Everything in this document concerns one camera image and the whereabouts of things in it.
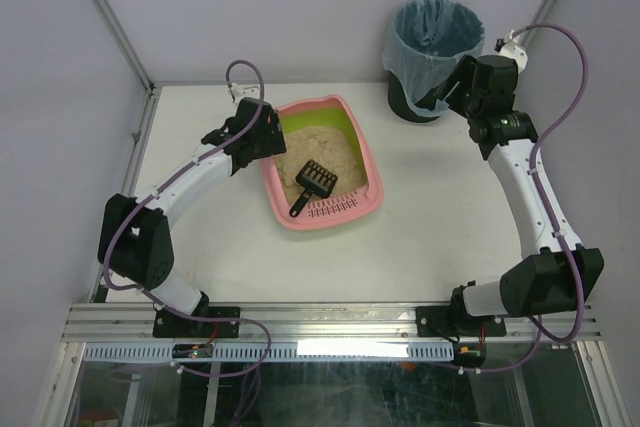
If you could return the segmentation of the black bin with blue liner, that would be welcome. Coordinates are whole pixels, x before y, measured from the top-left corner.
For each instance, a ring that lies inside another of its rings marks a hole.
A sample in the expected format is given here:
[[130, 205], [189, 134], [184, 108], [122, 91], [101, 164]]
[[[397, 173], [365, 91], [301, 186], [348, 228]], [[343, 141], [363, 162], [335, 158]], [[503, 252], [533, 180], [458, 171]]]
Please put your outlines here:
[[454, 0], [412, 0], [393, 15], [381, 53], [392, 112], [411, 123], [429, 123], [447, 110], [434, 90], [466, 55], [482, 53], [485, 27]]

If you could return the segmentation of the black slotted litter scoop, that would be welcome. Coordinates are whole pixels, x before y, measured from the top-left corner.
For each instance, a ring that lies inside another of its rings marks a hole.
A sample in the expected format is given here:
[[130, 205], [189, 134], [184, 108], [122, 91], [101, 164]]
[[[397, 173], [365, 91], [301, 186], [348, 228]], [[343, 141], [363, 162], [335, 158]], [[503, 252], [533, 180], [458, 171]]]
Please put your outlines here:
[[312, 197], [327, 199], [337, 184], [338, 176], [314, 160], [309, 160], [295, 177], [295, 182], [303, 189], [289, 210], [289, 216], [296, 218]]

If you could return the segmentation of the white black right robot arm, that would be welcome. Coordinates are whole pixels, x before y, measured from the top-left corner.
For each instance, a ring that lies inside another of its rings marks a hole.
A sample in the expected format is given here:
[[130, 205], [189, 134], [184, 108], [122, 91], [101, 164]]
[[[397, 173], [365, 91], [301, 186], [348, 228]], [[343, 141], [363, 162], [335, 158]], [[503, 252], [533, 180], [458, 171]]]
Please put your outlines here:
[[502, 318], [540, 318], [572, 312], [580, 330], [585, 304], [604, 268], [597, 248], [587, 248], [571, 227], [551, 188], [540, 138], [528, 114], [514, 108], [519, 69], [515, 60], [464, 56], [432, 89], [465, 118], [469, 136], [499, 180], [519, 235], [521, 261], [493, 282], [456, 287], [440, 307], [416, 310], [420, 335], [456, 342], [462, 336], [504, 334]]

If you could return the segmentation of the pink cat litter box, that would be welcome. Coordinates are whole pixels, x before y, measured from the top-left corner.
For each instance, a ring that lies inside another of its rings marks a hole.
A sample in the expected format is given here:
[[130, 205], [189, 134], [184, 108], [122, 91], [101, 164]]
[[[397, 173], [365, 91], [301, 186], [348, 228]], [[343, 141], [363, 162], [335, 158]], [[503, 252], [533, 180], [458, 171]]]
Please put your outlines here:
[[321, 230], [343, 225], [375, 211], [382, 203], [384, 189], [374, 156], [359, 123], [347, 102], [338, 95], [305, 99], [277, 108], [285, 133], [309, 126], [326, 125], [346, 136], [364, 173], [363, 186], [328, 199], [310, 200], [297, 216], [289, 215], [275, 159], [262, 159], [260, 169], [273, 213], [280, 224], [294, 231]]

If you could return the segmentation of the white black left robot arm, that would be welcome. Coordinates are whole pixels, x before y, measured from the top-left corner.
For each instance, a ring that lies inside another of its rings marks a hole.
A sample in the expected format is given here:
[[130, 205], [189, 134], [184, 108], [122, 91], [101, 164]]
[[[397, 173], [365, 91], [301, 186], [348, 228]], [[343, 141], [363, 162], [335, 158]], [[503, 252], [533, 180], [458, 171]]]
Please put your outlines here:
[[171, 230], [205, 193], [255, 160], [285, 152], [277, 111], [244, 97], [233, 116], [206, 134], [170, 176], [134, 196], [106, 203], [97, 259], [112, 290], [138, 290], [160, 308], [165, 324], [186, 336], [213, 329], [209, 297], [174, 266]]

